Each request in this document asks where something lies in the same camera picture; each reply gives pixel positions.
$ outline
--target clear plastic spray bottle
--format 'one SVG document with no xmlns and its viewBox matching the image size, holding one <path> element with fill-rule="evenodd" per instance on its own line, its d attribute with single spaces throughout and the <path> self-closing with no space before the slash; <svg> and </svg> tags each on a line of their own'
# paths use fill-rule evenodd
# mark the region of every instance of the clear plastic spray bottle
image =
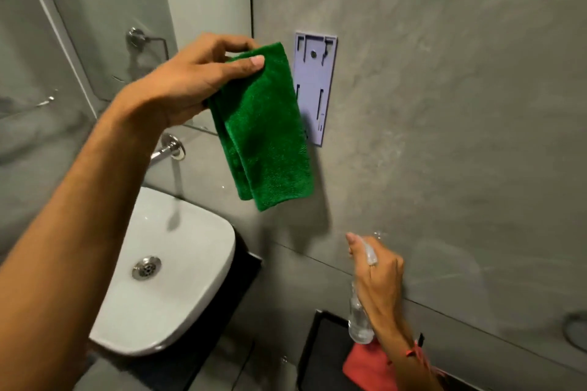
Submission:
<svg viewBox="0 0 587 391">
<path fill-rule="evenodd" d="M 367 263 L 370 266 L 377 264 L 377 255 L 375 255 L 373 248 L 368 245 L 365 240 L 362 239 L 361 241 L 363 241 L 365 253 L 367 254 Z M 369 317 L 367 317 L 367 313 L 363 309 L 363 305 L 361 305 L 357 296 L 355 282 L 353 282 L 351 286 L 352 296 L 350 298 L 349 335 L 355 342 L 360 343 L 361 345 L 366 345 L 371 343 L 373 337 L 375 337 L 375 333 L 371 327 Z"/>
</svg>

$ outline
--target green towel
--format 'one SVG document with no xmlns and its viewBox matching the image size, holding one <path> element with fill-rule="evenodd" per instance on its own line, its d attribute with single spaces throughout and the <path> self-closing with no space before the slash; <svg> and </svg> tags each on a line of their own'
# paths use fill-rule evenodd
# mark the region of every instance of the green towel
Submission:
<svg viewBox="0 0 587 391">
<path fill-rule="evenodd" d="M 280 43 L 262 54 L 265 67 L 227 83 L 209 99 L 216 131 L 241 200 L 257 209 L 312 195 L 313 178 L 288 58 Z"/>
</svg>

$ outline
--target red cloth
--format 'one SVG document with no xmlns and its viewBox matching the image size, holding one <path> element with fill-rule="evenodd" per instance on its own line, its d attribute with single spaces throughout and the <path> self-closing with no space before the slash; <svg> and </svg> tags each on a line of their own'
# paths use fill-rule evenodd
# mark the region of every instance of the red cloth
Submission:
<svg viewBox="0 0 587 391">
<path fill-rule="evenodd" d="M 355 343 L 342 372 L 364 391 L 397 391 L 396 370 L 377 339 L 368 345 Z"/>
</svg>

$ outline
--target sink drain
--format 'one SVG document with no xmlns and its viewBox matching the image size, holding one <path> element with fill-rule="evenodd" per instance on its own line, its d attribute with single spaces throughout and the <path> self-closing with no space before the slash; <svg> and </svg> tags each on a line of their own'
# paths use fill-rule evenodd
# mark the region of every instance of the sink drain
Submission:
<svg viewBox="0 0 587 391">
<path fill-rule="evenodd" d="M 161 269 L 161 260 L 159 258 L 143 258 L 133 267 L 133 278 L 139 281 L 148 280 L 157 275 L 159 269 Z"/>
</svg>

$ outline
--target chrome faucet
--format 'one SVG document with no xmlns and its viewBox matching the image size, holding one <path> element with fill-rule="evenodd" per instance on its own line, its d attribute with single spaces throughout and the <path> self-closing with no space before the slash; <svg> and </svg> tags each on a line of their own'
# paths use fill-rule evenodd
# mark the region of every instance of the chrome faucet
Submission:
<svg viewBox="0 0 587 391">
<path fill-rule="evenodd" d="M 171 156 L 173 159 L 181 161 L 186 157 L 186 149 L 179 139 L 169 133 L 164 133 L 161 136 L 161 145 L 163 146 L 151 155 L 151 162 L 149 166 L 168 158 Z"/>
</svg>

